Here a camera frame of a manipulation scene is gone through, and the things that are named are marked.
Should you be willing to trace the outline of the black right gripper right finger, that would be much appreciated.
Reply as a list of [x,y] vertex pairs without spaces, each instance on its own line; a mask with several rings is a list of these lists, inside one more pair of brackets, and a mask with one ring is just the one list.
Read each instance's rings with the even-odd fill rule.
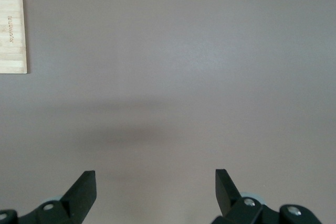
[[254,197],[243,197],[225,169],[217,169],[215,172],[215,192],[222,214],[213,223],[321,222],[312,211],[300,205],[282,205],[278,211],[274,211]]

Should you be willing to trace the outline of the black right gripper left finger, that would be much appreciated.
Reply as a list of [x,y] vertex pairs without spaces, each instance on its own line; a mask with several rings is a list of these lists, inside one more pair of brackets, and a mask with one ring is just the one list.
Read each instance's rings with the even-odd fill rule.
[[14,209],[1,210],[1,223],[83,223],[96,198],[96,173],[85,171],[59,200],[47,201],[24,216]]

